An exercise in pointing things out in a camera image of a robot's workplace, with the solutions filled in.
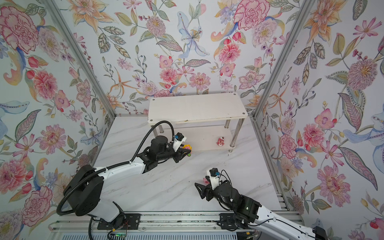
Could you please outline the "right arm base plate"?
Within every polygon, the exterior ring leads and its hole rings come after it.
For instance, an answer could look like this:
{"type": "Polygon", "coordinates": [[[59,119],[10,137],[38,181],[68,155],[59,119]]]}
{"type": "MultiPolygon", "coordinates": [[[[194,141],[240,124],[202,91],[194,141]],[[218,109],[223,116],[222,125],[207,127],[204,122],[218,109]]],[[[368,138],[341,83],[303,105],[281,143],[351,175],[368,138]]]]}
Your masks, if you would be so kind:
{"type": "Polygon", "coordinates": [[[253,227],[258,227],[261,224],[254,223],[256,219],[253,215],[244,215],[240,213],[221,213],[217,225],[222,230],[235,231],[246,230],[253,227]]]}

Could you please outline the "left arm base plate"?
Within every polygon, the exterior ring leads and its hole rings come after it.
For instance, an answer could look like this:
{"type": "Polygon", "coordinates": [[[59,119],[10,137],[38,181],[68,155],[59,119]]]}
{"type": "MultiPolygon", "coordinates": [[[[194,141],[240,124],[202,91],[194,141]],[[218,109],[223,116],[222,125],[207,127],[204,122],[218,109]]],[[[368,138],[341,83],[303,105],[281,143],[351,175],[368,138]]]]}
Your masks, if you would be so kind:
{"type": "Polygon", "coordinates": [[[141,214],[120,214],[112,222],[101,220],[98,223],[97,230],[138,230],[141,220],[141,214]]]}

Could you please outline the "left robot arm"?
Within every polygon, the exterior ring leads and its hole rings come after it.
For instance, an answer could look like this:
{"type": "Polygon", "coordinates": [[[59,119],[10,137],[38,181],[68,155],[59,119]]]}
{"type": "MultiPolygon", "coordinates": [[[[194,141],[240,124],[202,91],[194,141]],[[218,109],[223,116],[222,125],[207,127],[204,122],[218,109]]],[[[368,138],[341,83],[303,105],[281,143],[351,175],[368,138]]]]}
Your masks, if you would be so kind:
{"type": "Polygon", "coordinates": [[[102,198],[104,188],[123,179],[147,173],[169,159],[178,163],[191,153],[190,149],[183,147],[186,139],[181,133],[177,133],[172,142],[165,136],[157,136],[132,161],[99,169],[90,165],[81,167],[65,188],[57,214],[88,215],[109,224],[122,225],[126,221],[125,213],[116,202],[102,198]]]}

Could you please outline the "small red bear toy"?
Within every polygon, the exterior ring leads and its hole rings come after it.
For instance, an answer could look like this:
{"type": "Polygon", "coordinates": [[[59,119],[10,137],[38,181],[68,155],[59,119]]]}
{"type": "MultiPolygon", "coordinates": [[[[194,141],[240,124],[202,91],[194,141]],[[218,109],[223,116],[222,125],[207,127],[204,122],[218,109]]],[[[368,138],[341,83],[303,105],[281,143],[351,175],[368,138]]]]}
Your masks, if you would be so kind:
{"type": "Polygon", "coordinates": [[[218,138],[217,145],[223,147],[225,145],[225,137],[218,138]]]}

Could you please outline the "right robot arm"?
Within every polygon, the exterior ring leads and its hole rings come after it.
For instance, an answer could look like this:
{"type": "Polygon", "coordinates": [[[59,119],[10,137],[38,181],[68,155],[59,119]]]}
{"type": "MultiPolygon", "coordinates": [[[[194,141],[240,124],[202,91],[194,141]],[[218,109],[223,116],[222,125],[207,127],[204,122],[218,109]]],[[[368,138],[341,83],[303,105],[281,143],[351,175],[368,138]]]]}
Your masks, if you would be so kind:
{"type": "Polygon", "coordinates": [[[294,223],[267,209],[259,202],[241,195],[229,181],[213,188],[195,183],[201,199],[208,202],[215,199],[231,213],[221,214],[219,225],[222,229],[234,231],[253,229],[282,240],[327,240],[327,231],[316,226],[305,227],[294,223]]]}

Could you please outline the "yellow red flower toy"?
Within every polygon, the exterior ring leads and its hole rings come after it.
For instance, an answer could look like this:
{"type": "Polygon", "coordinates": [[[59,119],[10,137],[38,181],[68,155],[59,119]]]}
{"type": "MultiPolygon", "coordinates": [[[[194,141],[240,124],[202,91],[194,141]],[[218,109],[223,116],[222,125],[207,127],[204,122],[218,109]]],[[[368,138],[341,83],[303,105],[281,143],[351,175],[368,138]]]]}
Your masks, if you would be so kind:
{"type": "Polygon", "coordinates": [[[192,147],[190,145],[184,145],[183,149],[192,150],[192,147]]]}

